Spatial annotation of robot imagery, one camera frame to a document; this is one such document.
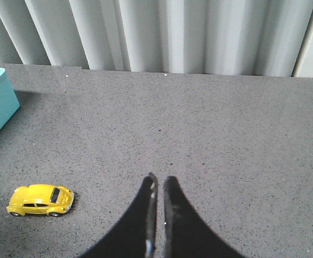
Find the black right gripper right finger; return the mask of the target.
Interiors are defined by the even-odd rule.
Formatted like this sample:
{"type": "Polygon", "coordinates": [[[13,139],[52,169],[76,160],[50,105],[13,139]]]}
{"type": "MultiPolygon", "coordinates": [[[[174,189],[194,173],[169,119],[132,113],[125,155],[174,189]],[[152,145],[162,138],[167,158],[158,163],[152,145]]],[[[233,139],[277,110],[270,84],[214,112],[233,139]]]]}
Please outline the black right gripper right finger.
{"type": "Polygon", "coordinates": [[[164,183],[165,257],[243,257],[197,214],[175,176],[164,183]]]}

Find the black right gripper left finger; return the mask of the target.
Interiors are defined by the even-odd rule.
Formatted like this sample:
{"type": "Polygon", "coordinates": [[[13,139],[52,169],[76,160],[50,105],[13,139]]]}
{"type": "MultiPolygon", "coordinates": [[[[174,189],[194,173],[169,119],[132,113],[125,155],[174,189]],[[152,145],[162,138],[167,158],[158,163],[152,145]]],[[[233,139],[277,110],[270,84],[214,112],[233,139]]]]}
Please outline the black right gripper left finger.
{"type": "Polygon", "coordinates": [[[157,199],[158,180],[149,173],[119,221],[81,257],[153,257],[157,199]]]}

